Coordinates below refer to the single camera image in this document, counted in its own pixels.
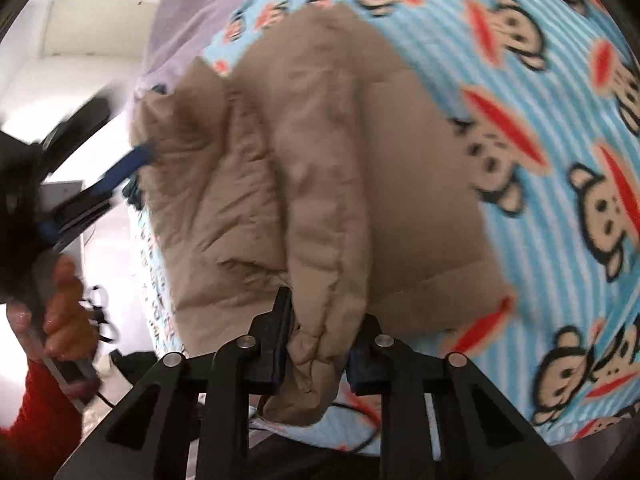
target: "folded garment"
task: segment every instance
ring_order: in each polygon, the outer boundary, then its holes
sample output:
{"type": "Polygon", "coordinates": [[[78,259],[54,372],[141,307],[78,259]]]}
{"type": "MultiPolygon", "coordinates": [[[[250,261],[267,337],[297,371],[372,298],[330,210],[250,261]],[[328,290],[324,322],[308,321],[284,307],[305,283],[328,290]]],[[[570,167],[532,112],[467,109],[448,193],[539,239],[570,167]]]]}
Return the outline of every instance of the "folded garment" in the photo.
{"type": "Polygon", "coordinates": [[[347,6],[268,30],[221,78],[196,60],[139,104],[132,142],[191,354],[293,289],[283,387],[264,416],[319,419],[366,310],[394,336],[484,316],[507,293],[454,125],[347,6]]]}

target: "red sleeve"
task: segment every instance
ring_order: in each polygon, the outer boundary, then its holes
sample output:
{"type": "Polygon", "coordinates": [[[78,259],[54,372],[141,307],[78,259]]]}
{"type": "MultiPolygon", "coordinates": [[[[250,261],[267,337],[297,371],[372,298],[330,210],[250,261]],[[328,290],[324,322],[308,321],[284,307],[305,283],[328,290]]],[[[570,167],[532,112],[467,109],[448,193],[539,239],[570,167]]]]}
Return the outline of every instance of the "red sleeve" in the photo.
{"type": "Polygon", "coordinates": [[[0,431],[39,478],[50,479],[80,444],[82,418],[47,367],[30,361],[18,418],[0,431]]]}

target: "person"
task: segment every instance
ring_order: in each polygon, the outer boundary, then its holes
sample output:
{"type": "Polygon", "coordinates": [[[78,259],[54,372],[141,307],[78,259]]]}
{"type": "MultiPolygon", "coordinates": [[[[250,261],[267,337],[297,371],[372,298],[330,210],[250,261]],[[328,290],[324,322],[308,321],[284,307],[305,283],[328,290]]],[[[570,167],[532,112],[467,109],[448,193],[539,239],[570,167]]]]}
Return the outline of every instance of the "person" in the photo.
{"type": "Polygon", "coordinates": [[[18,303],[7,305],[7,318],[28,359],[20,412],[0,429],[0,480],[48,480],[80,443],[82,417],[70,398],[92,397],[99,384],[79,383],[64,392],[42,363],[43,355],[61,361],[91,358],[98,331],[79,304],[83,287],[76,266],[60,256],[54,266],[56,293],[47,303],[44,346],[31,337],[31,315],[18,303]]]}

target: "human hand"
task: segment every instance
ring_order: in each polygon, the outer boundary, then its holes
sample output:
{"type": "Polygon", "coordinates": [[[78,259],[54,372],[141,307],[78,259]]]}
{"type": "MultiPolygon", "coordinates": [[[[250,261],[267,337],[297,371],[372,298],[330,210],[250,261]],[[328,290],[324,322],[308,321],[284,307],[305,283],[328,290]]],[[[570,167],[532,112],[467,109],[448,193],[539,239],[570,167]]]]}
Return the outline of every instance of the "human hand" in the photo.
{"type": "Polygon", "coordinates": [[[52,278],[56,293],[47,302],[44,346],[29,330],[31,313],[25,305],[7,305],[9,325],[31,360],[39,361],[43,356],[60,361],[91,359],[98,345],[98,331],[89,323],[89,313],[79,304],[84,287],[76,277],[74,261],[64,254],[60,256],[52,278]]]}

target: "metal screw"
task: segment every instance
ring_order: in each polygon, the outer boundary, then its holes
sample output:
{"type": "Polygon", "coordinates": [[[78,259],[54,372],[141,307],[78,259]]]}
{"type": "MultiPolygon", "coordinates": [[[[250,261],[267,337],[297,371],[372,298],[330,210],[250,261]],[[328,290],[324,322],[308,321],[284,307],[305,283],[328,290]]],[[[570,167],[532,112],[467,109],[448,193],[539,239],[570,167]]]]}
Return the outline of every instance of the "metal screw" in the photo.
{"type": "Polygon", "coordinates": [[[376,345],[380,346],[381,348],[389,348],[394,344],[394,339],[387,334],[377,335],[374,341],[376,342],[376,345]]]}
{"type": "Polygon", "coordinates": [[[162,358],[162,364],[169,368],[179,365],[182,362],[182,354],[171,352],[162,358]]]}
{"type": "Polygon", "coordinates": [[[468,359],[466,358],[466,356],[458,352],[455,352],[449,356],[449,363],[451,364],[451,366],[455,366],[456,368],[462,368],[466,365],[467,361],[468,359]]]}
{"type": "Polygon", "coordinates": [[[242,335],[238,338],[240,348],[251,348],[255,345],[255,337],[252,335],[242,335]]]}

